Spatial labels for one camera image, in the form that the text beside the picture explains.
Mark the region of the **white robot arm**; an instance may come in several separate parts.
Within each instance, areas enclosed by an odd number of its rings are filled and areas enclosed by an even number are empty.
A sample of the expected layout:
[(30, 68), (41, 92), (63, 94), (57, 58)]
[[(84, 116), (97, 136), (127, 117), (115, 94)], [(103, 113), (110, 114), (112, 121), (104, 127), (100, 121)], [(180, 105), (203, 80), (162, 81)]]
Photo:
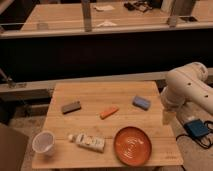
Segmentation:
[(205, 81), (207, 67), (200, 62), (192, 62), (168, 71), (166, 86), (160, 93), (164, 106), (162, 123), (168, 125), (176, 116), (177, 110), (186, 102), (192, 101), (213, 115), (213, 88)]

